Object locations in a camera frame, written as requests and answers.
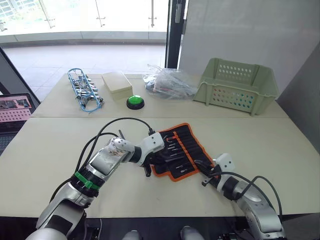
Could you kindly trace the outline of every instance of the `table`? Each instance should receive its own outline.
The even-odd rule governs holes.
[[[151,96],[145,89],[141,74],[127,74],[132,84],[133,94],[144,98],[145,106],[140,110],[130,110],[126,99],[113,101],[100,74],[88,75],[98,88],[99,95],[104,99],[102,109],[88,114],[81,110],[71,83],[65,74],[53,87],[50,94],[32,114],[33,117],[88,117],[88,118],[251,118],[247,112],[221,106],[206,106],[202,102],[191,100],[167,100]],[[255,118],[288,118],[282,108],[273,101],[266,111]]]
[[[80,152],[112,118],[32,117],[0,157],[0,216],[38,217],[56,187],[74,171]],[[286,117],[144,118],[155,130],[181,122],[212,157],[230,153],[236,172],[251,179],[267,177],[275,186],[284,214],[320,211],[320,161],[317,151]],[[145,125],[115,122],[137,144],[147,136]],[[105,140],[98,142],[97,149]],[[178,182],[168,177],[147,178],[134,163],[121,164],[88,208],[88,217],[219,217],[242,215],[238,207],[211,186],[203,187],[198,173]],[[258,185],[277,206],[272,190]]]

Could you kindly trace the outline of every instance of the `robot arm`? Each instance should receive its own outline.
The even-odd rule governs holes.
[[[132,162],[143,166],[147,155],[164,147],[158,132],[144,138],[136,146],[120,137],[112,138],[55,195],[40,215],[36,223],[37,231],[26,240],[66,240],[86,217],[85,209],[121,163]]]
[[[210,177],[210,174],[219,172],[232,172],[235,168],[230,154],[223,153],[216,160],[216,167],[205,166],[202,161],[195,161],[199,169],[208,176],[202,182],[203,186],[213,185],[218,192],[227,199],[237,199],[248,185],[247,182],[239,181],[229,174],[219,177]],[[255,240],[286,240],[284,228],[278,218],[276,211],[268,204],[264,196],[251,186],[245,194],[235,200],[240,209],[244,212],[252,235]]]

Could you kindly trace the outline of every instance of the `clear plastic bag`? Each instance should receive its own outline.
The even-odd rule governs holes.
[[[191,100],[197,93],[193,80],[182,70],[148,65],[154,73],[143,77],[146,90],[163,99]]]

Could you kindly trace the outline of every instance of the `black cable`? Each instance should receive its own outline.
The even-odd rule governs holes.
[[[239,233],[236,231],[236,229],[234,229],[231,225],[230,222],[228,222],[228,220],[226,219],[226,217],[223,218],[224,221],[226,222],[226,224],[228,225],[228,227],[230,228],[230,231],[234,232],[235,235],[237,235],[237,237],[240,239],[240,240],[248,240],[246,238],[244,238],[243,236],[240,236]]]
[[[91,157],[91,155],[92,155],[92,153],[93,153],[93,151],[94,151],[94,149],[95,149],[95,146],[96,146],[96,144],[97,144],[98,138],[99,138],[100,134],[102,133],[102,131],[103,131],[106,127],[108,127],[110,124],[112,124],[112,123],[114,123],[114,122],[116,122],[116,121],[120,121],[120,120],[136,120],[136,121],[138,121],[138,122],[141,122],[141,123],[145,124],[145,125],[149,128],[149,135],[155,133],[155,131],[150,127],[150,125],[149,125],[148,123],[146,123],[145,121],[141,120],[141,119],[138,119],[138,118],[135,118],[135,117],[120,117],[120,118],[116,118],[116,119],[108,122],[106,125],[104,125],[104,126],[100,129],[100,131],[98,132],[98,134],[97,134],[96,137],[95,137],[95,140],[94,140],[94,142],[93,142],[93,144],[92,144],[91,150],[90,150],[88,156],[86,157],[86,159],[85,159],[82,167],[85,166],[85,165],[89,162],[90,157]]]
[[[98,233],[98,240],[100,240],[100,236],[101,236],[101,232],[102,232],[102,220],[101,218],[99,218],[100,220],[100,229],[99,229],[99,233]]]
[[[253,235],[248,229],[246,229],[245,231],[246,231],[253,239],[255,238],[254,235]]]
[[[86,223],[86,219],[84,219],[84,224],[83,224],[83,228],[84,228],[84,232],[83,232],[83,239],[82,240],[86,240],[87,238],[87,223]]]
[[[278,196],[278,193],[277,193],[275,187],[274,187],[274,186],[272,185],[272,183],[271,183],[266,177],[264,177],[264,176],[255,176],[255,177],[252,179],[252,181],[245,187],[245,189],[244,189],[240,194],[238,194],[238,195],[234,198],[234,200],[240,199],[240,198],[246,193],[246,191],[248,191],[248,189],[254,184],[254,182],[255,182],[257,179],[263,179],[263,180],[265,180],[265,181],[269,184],[269,186],[272,188],[272,190],[273,190],[273,192],[274,192],[274,195],[275,195],[275,197],[276,197],[276,200],[277,200],[277,202],[278,202],[278,207],[279,207],[279,219],[280,219],[280,222],[282,223],[282,215],[283,215],[283,214],[282,214],[282,206],[281,206],[280,198],[279,198],[279,196]]]
[[[103,136],[103,135],[112,135],[112,136],[114,136],[114,137],[118,137],[118,135],[115,134],[115,133],[113,133],[113,132],[104,132],[104,133],[101,133],[98,137]],[[82,161],[82,158],[84,157],[84,154],[85,154],[85,151],[87,150],[87,147],[89,146],[90,143],[92,143],[93,140],[96,139],[96,137],[97,137],[97,136],[94,136],[93,138],[91,138],[91,139],[85,144],[85,146],[84,146],[84,148],[82,149],[82,152],[81,152],[81,154],[80,154],[80,157],[79,157],[79,160],[78,160],[78,163],[77,163],[77,165],[76,165],[76,167],[75,167],[74,172],[76,172],[76,171],[79,170],[80,164],[81,164],[81,161]]]
[[[67,182],[70,182],[71,181],[71,177],[69,177],[67,180],[65,180],[64,182],[62,182],[57,188],[56,190],[53,192],[52,196],[51,196],[51,199],[50,199],[50,202],[54,199],[54,197],[56,196],[57,192],[59,191],[59,189],[65,185]]]
[[[240,175],[240,174],[237,174],[237,173],[235,173],[235,172],[231,172],[231,171],[216,172],[216,173],[214,173],[214,174],[210,174],[209,177],[210,177],[210,178],[213,178],[213,177],[215,177],[215,176],[220,176],[220,175],[233,175],[233,176],[236,176],[236,177],[238,177],[238,178],[240,178],[240,179],[242,179],[242,180],[245,180],[246,182],[248,182],[249,184],[251,184],[252,186],[254,186],[254,187],[262,194],[262,196],[266,199],[266,201],[268,202],[268,204],[270,205],[270,207],[272,207],[273,209],[275,209],[275,208],[273,207],[273,205],[271,204],[271,202],[270,202],[269,198],[267,197],[267,195],[261,190],[261,188],[259,188],[257,185],[255,185],[255,184],[253,183],[253,180],[250,181],[249,179],[245,178],[244,176],[242,176],[242,175]],[[280,219],[280,222],[282,222],[282,206],[281,206],[281,201],[280,201],[279,195],[278,195],[275,187],[272,185],[272,183],[271,183],[267,178],[265,178],[265,177],[263,177],[263,176],[256,176],[256,177],[257,177],[257,179],[258,179],[258,178],[261,178],[261,179],[265,180],[265,181],[270,185],[270,187],[272,188],[272,190],[273,190],[273,192],[274,192],[274,195],[275,195],[275,197],[276,197],[277,203],[278,203],[279,219]]]
[[[113,136],[115,136],[115,137],[118,137],[116,134],[114,134],[114,133],[112,133],[112,132],[102,133],[102,131],[103,131],[107,126],[109,126],[110,124],[112,124],[112,123],[114,123],[114,122],[116,122],[116,121],[120,121],[120,120],[136,120],[136,121],[138,121],[138,122],[141,122],[141,123],[145,124],[145,125],[149,128],[149,135],[155,133],[155,131],[150,127],[150,125],[149,125],[148,123],[146,123],[145,121],[141,120],[141,119],[138,119],[138,118],[135,118],[135,117],[121,117],[121,118],[116,118],[116,119],[108,122],[106,125],[104,125],[104,126],[100,129],[100,131],[98,132],[98,134],[97,134],[95,137],[91,138],[91,139],[86,143],[86,145],[84,146],[84,148],[82,149],[82,152],[81,152],[81,154],[80,154],[79,160],[78,160],[77,165],[76,165],[76,168],[75,168],[75,172],[79,170],[80,164],[81,164],[81,161],[82,161],[82,158],[83,158],[83,156],[84,156],[84,154],[85,154],[85,151],[86,151],[87,147],[89,146],[89,144],[90,144],[93,140],[94,140],[94,142],[93,142],[93,144],[92,144],[91,150],[90,150],[88,156],[86,157],[86,159],[85,159],[83,165],[81,166],[81,168],[82,168],[83,166],[85,166],[85,165],[89,162],[90,157],[91,157],[91,155],[92,155],[92,153],[93,153],[93,151],[94,151],[94,149],[95,149],[95,147],[96,147],[96,144],[97,144],[98,139],[99,139],[100,136],[102,136],[102,135],[113,135]],[[56,188],[56,190],[53,192],[53,194],[52,194],[52,196],[51,196],[50,202],[54,199],[54,197],[56,196],[56,194],[57,194],[57,192],[59,191],[59,189],[60,189],[63,185],[65,185],[67,182],[70,182],[70,181],[71,181],[71,177],[68,178],[67,180],[65,180],[64,182],[62,182],[62,183]]]
[[[104,133],[101,133],[101,134],[99,135],[99,137],[100,137],[100,136],[103,136],[103,135],[112,135],[112,136],[118,137],[118,135],[114,134],[113,132],[104,132]],[[85,151],[86,151],[87,147],[89,146],[89,144],[90,144],[94,139],[96,139],[96,137],[97,137],[97,136],[94,136],[93,138],[91,138],[91,139],[85,144],[85,146],[84,146],[84,148],[82,149],[82,152],[81,152],[81,154],[80,154],[80,157],[79,157],[79,160],[78,160],[78,163],[77,163],[77,165],[76,165],[76,168],[75,168],[75,171],[74,171],[74,172],[76,172],[76,171],[79,170],[79,167],[80,167],[80,164],[81,164],[81,160],[82,160],[82,158],[83,158],[83,156],[84,156],[84,154],[85,154]],[[54,197],[56,196],[56,194],[57,194],[57,192],[60,190],[60,188],[61,188],[63,185],[65,185],[67,182],[70,182],[70,181],[71,181],[71,177],[68,178],[67,180],[65,180],[64,182],[62,182],[62,183],[55,189],[55,191],[53,192],[53,194],[52,194],[52,196],[51,196],[50,202],[54,199]]]

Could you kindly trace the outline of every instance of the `orange tool pouch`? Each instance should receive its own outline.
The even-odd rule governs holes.
[[[182,123],[159,132],[164,149],[148,160],[157,177],[169,176],[174,182],[199,172],[194,160],[214,166],[212,158],[194,136],[188,123]]]

